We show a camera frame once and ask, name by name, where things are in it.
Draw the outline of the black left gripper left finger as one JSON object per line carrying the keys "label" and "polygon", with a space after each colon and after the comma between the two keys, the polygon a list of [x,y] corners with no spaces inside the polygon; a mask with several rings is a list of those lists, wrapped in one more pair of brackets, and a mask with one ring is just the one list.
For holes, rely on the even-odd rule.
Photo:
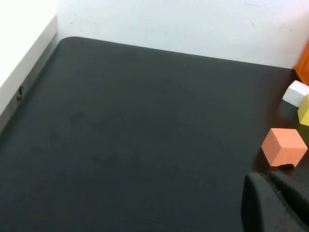
{"label": "black left gripper left finger", "polygon": [[275,185],[260,173],[244,179],[241,219],[245,232],[302,232],[303,222]]}

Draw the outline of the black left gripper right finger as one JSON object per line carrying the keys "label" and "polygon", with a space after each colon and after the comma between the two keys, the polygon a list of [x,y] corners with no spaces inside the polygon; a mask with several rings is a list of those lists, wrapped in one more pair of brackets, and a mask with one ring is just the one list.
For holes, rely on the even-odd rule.
{"label": "black left gripper right finger", "polygon": [[270,174],[272,198],[270,232],[307,232],[309,230],[309,187],[280,173]]}

